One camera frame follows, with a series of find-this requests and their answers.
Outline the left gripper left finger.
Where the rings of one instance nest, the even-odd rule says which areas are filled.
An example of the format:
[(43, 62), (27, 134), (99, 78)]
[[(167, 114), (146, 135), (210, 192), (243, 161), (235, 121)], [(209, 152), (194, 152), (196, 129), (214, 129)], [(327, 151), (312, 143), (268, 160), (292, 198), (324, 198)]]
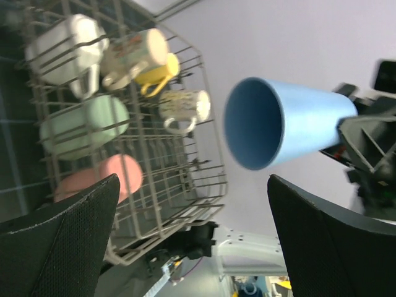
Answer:
[(115, 174), (1, 223), (1, 296), (93, 296), (118, 204)]

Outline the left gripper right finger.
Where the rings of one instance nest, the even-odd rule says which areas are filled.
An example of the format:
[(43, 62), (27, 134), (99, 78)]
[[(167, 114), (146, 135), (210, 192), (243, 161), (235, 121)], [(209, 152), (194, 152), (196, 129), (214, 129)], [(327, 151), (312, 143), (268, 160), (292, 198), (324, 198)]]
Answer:
[(294, 296), (395, 296), (395, 225), (275, 174), (267, 193)]

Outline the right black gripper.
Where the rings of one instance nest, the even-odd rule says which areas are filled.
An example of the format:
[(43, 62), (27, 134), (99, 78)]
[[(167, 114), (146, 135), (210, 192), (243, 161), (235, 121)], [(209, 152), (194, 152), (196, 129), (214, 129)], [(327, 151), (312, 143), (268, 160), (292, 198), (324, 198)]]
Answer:
[(361, 213), (394, 222), (395, 98), (379, 97), (362, 114), (341, 120), (338, 134), (357, 167), (346, 175), (349, 183), (357, 185)]

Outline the blue plastic cup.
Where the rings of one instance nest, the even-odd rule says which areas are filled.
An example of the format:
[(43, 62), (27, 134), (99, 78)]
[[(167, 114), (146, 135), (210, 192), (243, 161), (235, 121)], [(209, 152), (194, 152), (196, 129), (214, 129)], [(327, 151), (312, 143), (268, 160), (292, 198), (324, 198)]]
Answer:
[(231, 90), (224, 133), (244, 168), (261, 170), (339, 143), (339, 122), (358, 114), (339, 93), (248, 77)]

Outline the pink plastic cup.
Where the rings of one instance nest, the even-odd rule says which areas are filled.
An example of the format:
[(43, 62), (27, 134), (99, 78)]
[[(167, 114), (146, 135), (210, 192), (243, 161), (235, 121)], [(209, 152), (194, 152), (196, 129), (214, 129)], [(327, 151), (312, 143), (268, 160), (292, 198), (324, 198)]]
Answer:
[(64, 178), (54, 194), (54, 201), (59, 202), (86, 189), (109, 175), (116, 174), (120, 182), (120, 204), (131, 194), (137, 192), (143, 183), (143, 172), (138, 162), (129, 155), (117, 154), (103, 160), (98, 166), (98, 177), (94, 168), (87, 168)]

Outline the green plastic cup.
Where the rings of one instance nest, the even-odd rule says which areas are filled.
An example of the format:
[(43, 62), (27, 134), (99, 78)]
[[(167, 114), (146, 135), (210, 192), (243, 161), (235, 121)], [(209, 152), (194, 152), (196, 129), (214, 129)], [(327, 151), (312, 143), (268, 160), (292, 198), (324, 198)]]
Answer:
[(77, 160), (125, 133), (129, 123), (125, 104), (101, 95), (51, 114), (40, 124), (40, 140), (59, 160)]

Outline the orange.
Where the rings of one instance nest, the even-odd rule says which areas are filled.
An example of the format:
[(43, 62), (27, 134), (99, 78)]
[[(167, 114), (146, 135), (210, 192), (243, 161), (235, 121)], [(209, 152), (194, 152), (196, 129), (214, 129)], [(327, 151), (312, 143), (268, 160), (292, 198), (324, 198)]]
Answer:
[[(188, 134), (210, 116), (210, 95), (205, 90), (164, 91), (158, 103), (158, 112), (164, 120), (163, 127), (172, 134)], [(176, 121), (189, 121), (189, 126), (184, 129), (170, 127)]]

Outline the yellow ceramic mug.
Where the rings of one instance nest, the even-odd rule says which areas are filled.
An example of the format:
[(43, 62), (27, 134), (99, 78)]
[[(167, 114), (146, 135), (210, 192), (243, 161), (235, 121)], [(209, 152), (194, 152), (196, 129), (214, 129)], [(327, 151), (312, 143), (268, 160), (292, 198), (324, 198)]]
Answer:
[(169, 53), (165, 65), (139, 74), (135, 81), (140, 85), (140, 94), (142, 96), (153, 97), (179, 73), (179, 59), (174, 53)]

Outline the white faceted mug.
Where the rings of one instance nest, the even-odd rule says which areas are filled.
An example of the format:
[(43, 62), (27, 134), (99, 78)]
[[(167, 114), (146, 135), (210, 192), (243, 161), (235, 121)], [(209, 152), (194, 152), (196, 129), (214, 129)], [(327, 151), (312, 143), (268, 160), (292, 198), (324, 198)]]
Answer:
[(34, 38), (25, 59), (41, 80), (69, 84), (74, 96), (84, 100), (99, 89), (100, 63), (109, 43), (96, 20), (74, 14)]

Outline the beige patterned ceramic mug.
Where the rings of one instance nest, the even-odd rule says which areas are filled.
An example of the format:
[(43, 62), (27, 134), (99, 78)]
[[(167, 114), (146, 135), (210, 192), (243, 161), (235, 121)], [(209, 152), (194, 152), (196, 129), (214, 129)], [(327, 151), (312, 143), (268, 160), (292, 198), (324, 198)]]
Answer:
[(169, 51), (165, 35), (157, 28), (112, 40), (100, 64), (102, 86), (110, 91), (126, 87), (139, 74), (165, 65)]

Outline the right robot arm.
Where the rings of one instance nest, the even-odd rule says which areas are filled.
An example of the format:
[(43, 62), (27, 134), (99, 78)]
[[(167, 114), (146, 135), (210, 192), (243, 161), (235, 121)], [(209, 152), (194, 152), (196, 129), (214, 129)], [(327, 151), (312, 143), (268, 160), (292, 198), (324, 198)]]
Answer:
[(201, 221), (190, 232), (179, 232), (165, 240), (147, 259), (188, 257), (241, 257), (241, 270), (236, 274), (286, 275), (287, 268), (280, 240), (276, 237), (232, 231), (210, 220)]

